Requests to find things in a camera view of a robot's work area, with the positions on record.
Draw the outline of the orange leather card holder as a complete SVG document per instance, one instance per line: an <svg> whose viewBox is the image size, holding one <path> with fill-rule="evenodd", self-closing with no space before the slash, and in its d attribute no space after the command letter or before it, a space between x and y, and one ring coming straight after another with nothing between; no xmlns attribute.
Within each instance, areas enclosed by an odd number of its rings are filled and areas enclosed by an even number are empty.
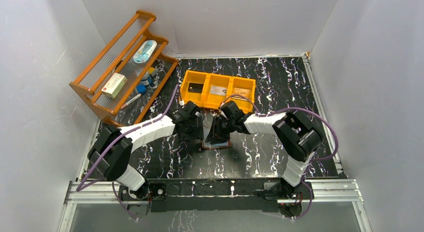
<svg viewBox="0 0 424 232"><path fill-rule="evenodd" d="M223 149L231 147L231 141L211 138L210 140L204 139L201 145L204 149Z"/></svg>

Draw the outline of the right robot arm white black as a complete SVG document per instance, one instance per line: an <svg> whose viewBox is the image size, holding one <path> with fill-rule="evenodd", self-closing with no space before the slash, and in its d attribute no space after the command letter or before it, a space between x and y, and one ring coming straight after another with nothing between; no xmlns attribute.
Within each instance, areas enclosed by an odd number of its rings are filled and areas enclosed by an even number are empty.
<svg viewBox="0 0 424 232"><path fill-rule="evenodd" d="M286 169L279 185L256 191L258 196L296 198L302 190L304 173L313 154L322 142L323 135L306 116L298 111L276 114L244 113L234 101L220 107L221 114L212 120L204 143L213 147L229 143L230 134L275 135L288 153Z"/></svg>

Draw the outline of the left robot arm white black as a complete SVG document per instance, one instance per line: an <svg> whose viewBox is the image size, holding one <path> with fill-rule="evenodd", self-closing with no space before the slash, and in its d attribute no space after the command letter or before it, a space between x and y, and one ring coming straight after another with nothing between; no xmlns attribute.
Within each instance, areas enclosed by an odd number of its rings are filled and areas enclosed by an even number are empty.
<svg viewBox="0 0 424 232"><path fill-rule="evenodd" d="M163 137L176 134L180 140L203 139L201 109L188 101L178 110L144 122L124 127L105 127L90 149L87 157L106 181L115 181L130 190L137 200L149 195L149 181L129 164L131 154L138 148Z"/></svg>

